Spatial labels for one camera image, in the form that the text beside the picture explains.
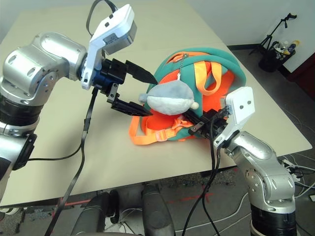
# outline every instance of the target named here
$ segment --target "silver robotic arm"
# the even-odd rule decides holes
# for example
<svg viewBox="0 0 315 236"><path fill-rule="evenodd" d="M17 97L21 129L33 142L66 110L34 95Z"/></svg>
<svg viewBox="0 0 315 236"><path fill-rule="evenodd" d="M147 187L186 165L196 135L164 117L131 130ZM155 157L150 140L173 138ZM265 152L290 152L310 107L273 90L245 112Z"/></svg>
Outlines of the silver robotic arm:
<svg viewBox="0 0 315 236"><path fill-rule="evenodd" d="M247 132L231 139L225 153L248 184L253 236L295 236L294 181L279 164L274 150Z"/></svg>
<svg viewBox="0 0 315 236"><path fill-rule="evenodd" d="M34 149L41 109L60 78L80 80L84 89L94 86L119 112L151 115L141 105L121 101L117 90L127 73L150 84L157 83L154 76L130 61L111 61L101 55L102 50L109 55L133 42L133 19L129 4L105 18L90 40L88 53L68 37L47 32L6 58L0 78L0 201L11 171L25 166Z"/></svg>
<svg viewBox="0 0 315 236"><path fill-rule="evenodd" d="M222 102L221 111L210 110L200 118L186 112L185 117L195 124L189 133L212 140L210 124L215 120L213 146L224 149L248 184L252 236L296 236L295 187L290 173L279 164L268 144L239 131L255 112L252 89L239 88Z"/></svg>
<svg viewBox="0 0 315 236"><path fill-rule="evenodd" d="M23 167L34 148L39 114L56 82L80 79L85 56L84 46L48 32L6 58L0 78L0 201L11 170Z"/></svg>

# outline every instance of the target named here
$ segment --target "plush keychain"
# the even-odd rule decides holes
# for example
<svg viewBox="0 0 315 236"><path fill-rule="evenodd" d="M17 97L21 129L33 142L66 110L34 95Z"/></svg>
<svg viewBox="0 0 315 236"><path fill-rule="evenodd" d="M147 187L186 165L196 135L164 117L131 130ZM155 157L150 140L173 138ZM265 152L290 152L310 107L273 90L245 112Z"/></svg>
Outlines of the plush keychain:
<svg viewBox="0 0 315 236"><path fill-rule="evenodd" d="M193 91L180 80L154 86L148 93L141 94L139 101L147 102L153 110L169 116L199 107L194 101Z"/></svg>

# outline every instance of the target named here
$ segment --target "gray floor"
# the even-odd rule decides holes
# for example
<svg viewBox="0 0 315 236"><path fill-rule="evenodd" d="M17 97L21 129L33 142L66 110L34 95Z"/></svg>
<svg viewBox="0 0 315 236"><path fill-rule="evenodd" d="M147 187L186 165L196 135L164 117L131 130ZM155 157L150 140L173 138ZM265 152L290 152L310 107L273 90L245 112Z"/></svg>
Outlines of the gray floor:
<svg viewBox="0 0 315 236"><path fill-rule="evenodd" d="M295 83L288 82L279 72L267 73L262 71L257 63L260 59L260 54L248 56L248 50L233 51L234 55L247 67L247 69L257 78L261 85L268 91L272 98L284 109L296 115L302 124L315 129L315 102L311 100ZM287 113L290 119L297 123L295 117ZM315 133L305 126L297 124L301 132L307 139L315 145ZM302 154L311 158L315 158L314 149L304 151ZM315 162L304 157L294 155L296 162L300 165L315 168ZM217 181L210 189L208 196L209 202L206 203L210 215L213 220L224 218L233 213L242 198L246 193L246 184L243 176L237 168L227 172L227 174L219 174L218 179L226 179ZM306 184L311 184L315 181L315 175L305 177ZM156 183L160 185L161 193L168 204L172 218L174 220L176 230L183 228L185 219L190 208L194 203L194 199L201 193L201 179L197 175L158 180ZM140 189L141 184L126 186L119 189L122 202L122 209L128 207L140 206ZM300 192L301 188L297 187L296 193ZM309 194L315 194L315 191L309 191ZM311 202L308 194L297 199L296 201L296 218L301 226L307 229L311 234L315 235L315 203ZM74 222L82 209L76 206L73 209L65 210L56 225L52 235L61 236L68 235L74 225ZM234 217L219 222L216 224L219 230L226 228L238 219L247 215L250 212L248 198L245 198L244 204L240 212ZM40 236L47 228L51 217L46 219L36 219L31 221L27 216L24 223L20 226L19 236L33 235ZM141 212L135 211L126 218L126 222L136 234L143 234L141 228ZM201 206L198 206L193 218L190 221L190 226L206 223L207 218ZM250 216L241 220L236 225L221 233L222 236L246 236L249 235ZM118 231L118 227L112 227L110 230ZM211 225L198 227L186 232L187 236L198 235L214 235L215 232Z"/></svg>

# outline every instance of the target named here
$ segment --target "beige table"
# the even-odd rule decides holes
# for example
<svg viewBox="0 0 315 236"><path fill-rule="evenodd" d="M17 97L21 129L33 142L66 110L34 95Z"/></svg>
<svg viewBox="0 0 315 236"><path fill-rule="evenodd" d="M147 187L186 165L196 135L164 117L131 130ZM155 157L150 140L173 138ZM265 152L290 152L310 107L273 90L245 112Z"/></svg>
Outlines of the beige table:
<svg viewBox="0 0 315 236"><path fill-rule="evenodd" d="M89 7L23 12L0 46L1 65L9 52L29 44L37 33L43 31L63 33L87 46L89 36L85 20ZM138 26L137 36L133 45L114 54L118 60L128 59L154 73L169 54L186 47L214 47L229 52L217 35L183 1L132 1L132 7ZM96 9L91 29L109 14L105 5ZM255 78L242 68L248 80L247 86L253 88L256 106L256 113L244 130L269 143L278 155L311 148ZM123 100L137 102L139 93L146 88L146 84L128 77L119 87L119 93ZM81 89L80 82L66 78L57 83L40 116L32 158L61 157L77 149L91 91ZM86 163L73 194L211 168L206 140L135 146L128 136L130 117L109 107L106 97L100 94L86 141ZM58 162L29 162L26 167L11 174L1 205L63 196L80 160L80 155L77 155ZM221 167L231 165L234 165L232 160L222 157Z"/></svg>

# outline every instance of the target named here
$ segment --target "white wall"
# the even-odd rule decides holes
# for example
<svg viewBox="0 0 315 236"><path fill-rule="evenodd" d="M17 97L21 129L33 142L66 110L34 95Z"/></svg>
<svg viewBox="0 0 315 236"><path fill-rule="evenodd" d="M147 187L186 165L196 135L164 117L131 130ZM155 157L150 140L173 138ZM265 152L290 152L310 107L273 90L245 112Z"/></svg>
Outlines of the white wall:
<svg viewBox="0 0 315 236"><path fill-rule="evenodd" d="M0 43L23 10L92 4L94 0L0 0ZM297 53L285 63L295 70L315 52L314 0L186 0L226 45L260 43L288 12L298 18L279 27L275 40L298 39Z"/></svg>
<svg viewBox="0 0 315 236"><path fill-rule="evenodd" d="M279 27L274 33L274 39L287 40L289 43L297 39L301 42L296 48L296 54L284 64L290 72L293 72L315 52L315 1L291 0L290 2L287 8L282 9L282 14L285 16L289 12L295 13L297 18L288 21L286 29Z"/></svg>

